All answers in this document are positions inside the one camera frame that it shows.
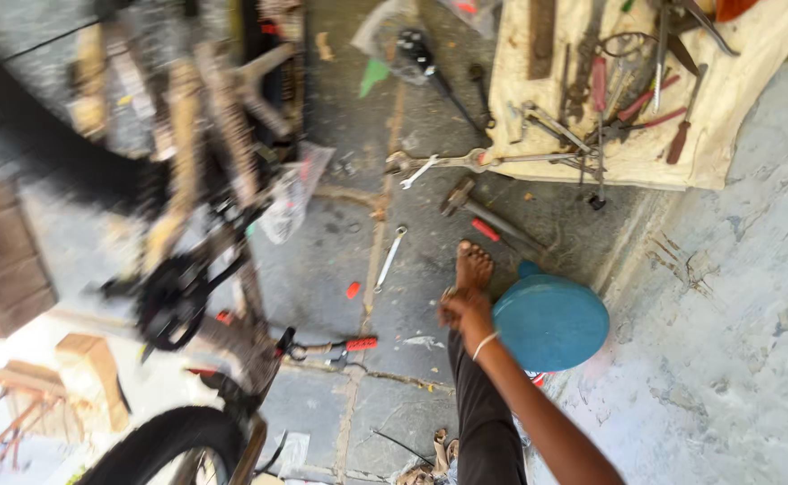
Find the bicycle tire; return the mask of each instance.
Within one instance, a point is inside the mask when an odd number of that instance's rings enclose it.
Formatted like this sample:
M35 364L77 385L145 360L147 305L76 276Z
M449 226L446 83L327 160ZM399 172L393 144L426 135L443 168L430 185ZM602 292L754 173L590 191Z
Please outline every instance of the bicycle tire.
M151 180L152 166L165 180L166 164L131 160L80 137L0 62L0 178L45 182L61 198L130 214L141 203L141 177Z
M213 450L232 476L245 438L238 424L213 407L186 406L159 414L114 446L76 485L144 485L175 457Z

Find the hand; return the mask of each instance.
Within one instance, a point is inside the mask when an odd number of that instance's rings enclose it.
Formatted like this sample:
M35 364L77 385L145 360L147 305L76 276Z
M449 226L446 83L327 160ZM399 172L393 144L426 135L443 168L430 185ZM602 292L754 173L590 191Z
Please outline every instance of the hand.
M447 325L460 332L470 356L482 340L496 331L493 329L490 301L475 288L457 290L452 296L443 298L437 312L440 326Z

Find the hammer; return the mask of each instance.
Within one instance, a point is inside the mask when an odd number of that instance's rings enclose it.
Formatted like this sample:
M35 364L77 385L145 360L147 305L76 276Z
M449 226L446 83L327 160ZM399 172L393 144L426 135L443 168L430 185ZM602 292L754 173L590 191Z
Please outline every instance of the hammer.
M529 248L533 248L535 251L538 251L539 254L542 254L545 251L546 248L544 248L544 246L539 242L529 237L528 234L517 229L502 217L497 216L488 210L483 204L479 204L469 197L469 192L473 189L473 187L475 187L475 181L469 177L463 177L463 180L453 188L451 193L448 193L447 198L443 202L443 206L441 207L443 216L451 216L451 214L454 214L457 209L462 207L476 216L484 219L491 225L498 227L503 232L506 232L513 237L517 237L524 243L529 244Z

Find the person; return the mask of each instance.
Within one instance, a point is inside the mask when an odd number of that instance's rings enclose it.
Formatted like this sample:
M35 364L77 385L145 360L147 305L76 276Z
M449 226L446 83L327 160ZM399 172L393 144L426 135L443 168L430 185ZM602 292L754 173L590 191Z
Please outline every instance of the person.
M460 485L526 485L522 447L511 411L561 485L624 483L612 464L529 380L496 338L484 290L493 262L468 241L457 247L456 291L440 300L440 325L451 328L448 357L460 421Z

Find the dark trousers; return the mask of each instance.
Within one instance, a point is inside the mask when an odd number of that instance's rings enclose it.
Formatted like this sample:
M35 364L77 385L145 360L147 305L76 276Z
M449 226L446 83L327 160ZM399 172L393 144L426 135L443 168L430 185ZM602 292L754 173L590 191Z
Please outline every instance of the dark trousers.
M457 388L460 418L459 485L526 485L520 435L508 405L463 347L448 333L448 359Z

